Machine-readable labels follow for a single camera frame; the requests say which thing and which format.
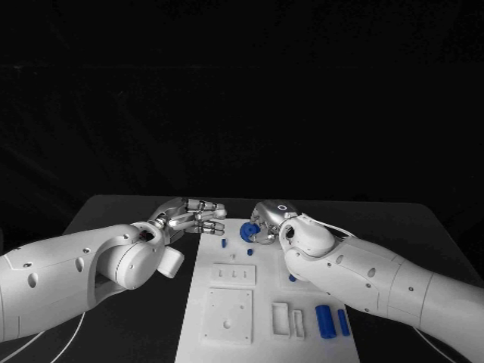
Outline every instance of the robotic hand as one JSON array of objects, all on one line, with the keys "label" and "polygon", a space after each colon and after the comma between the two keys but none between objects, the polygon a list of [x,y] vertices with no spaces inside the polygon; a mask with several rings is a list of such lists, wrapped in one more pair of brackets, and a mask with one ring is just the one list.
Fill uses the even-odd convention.
[{"label": "robotic hand", "polygon": [[484,289],[417,267],[282,200],[257,203],[249,223],[249,241],[270,244],[277,239],[298,280],[355,310],[419,329],[472,363],[484,363]]},{"label": "robotic hand", "polygon": [[182,255],[167,247],[182,235],[221,236],[221,204],[169,200],[146,222],[40,240],[0,256],[0,342],[35,334],[136,289],[154,271],[174,277]]}]

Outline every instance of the blue object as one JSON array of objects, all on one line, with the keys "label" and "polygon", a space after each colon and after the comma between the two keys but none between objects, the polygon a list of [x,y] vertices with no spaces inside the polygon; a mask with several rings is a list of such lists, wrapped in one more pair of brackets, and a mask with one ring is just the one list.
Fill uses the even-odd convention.
[{"label": "blue object", "polygon": [[339,327],[342,329],[342,335],[348,335],[348,327],[347,327],[347,320],[345,320],[345,312],[339,309],[338,310],[338,320],[339,320]]},{"label": "blue object", "polygon": [[249,222],[241,224],[241,227],[239,228],[239,236],[241,237],[241,239],[252,243],[252,241],[249,240],[249,236],[252,234],[256,234],[260,231],[260,228],[256,225],[252,225]]},{"label": "blue object", "polygon": [[315,307],[315,318],[318,320],[319,336],[324,339],[335,338],[337,331],[334,330],[331,309],[326,305]]}]

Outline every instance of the gray table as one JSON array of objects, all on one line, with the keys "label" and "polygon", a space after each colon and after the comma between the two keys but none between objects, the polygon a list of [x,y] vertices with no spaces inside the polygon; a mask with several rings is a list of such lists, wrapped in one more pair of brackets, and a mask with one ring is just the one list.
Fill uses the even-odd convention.
[{"label": "gray table", "polygon": [[[96,195],[83,205],[64,234],[143,221],[172,197]],[[227,218],[247,219],[259,200],[194,197],[223,203]],[[290,200],[312,218],[347,229],[398,253],[423,268],[469,284],[484,282],[427,207],[410,203]],[[185,255],[174,279],[155,273],[138,290],[125,291],[90,310],[73,342],[56,362],[171,362],[177,354],[198,235],[185,234],[172,248]],[[360,361],[447,361],[413,329],[347,307]],[[50,329],[8,361],[48,363],[67,343],[80,318]],[[0,343],[0,359],[33,337]]]}]

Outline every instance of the dark background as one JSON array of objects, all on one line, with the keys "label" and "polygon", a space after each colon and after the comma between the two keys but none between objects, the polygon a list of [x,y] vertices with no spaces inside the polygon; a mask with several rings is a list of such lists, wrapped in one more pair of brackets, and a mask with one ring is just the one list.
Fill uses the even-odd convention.
[{"label": "dark background", "polygon": [[410,202],[484,279],[484,0],[148,4],[0,2],[4,249],[94,194]]}]

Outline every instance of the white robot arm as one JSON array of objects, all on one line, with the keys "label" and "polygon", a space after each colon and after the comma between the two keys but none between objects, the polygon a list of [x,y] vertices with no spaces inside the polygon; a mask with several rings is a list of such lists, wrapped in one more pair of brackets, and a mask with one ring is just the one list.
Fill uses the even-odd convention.
[{"label": "white robot arm", "polygon": [[0,256],[0,342],[40,333],[136,289],[154,271],[174,277],[184,231],[223,235],[221,204],[169,200],[146,222],[40,240]]},{"label": "white robot arm", "polygon": [[484,289],[420,268],[394,252],[324,223],[282,200],[257,203],[252,242],[277,239],[290,275],[345,305],[437,338],[472,363],[484,363]]}]

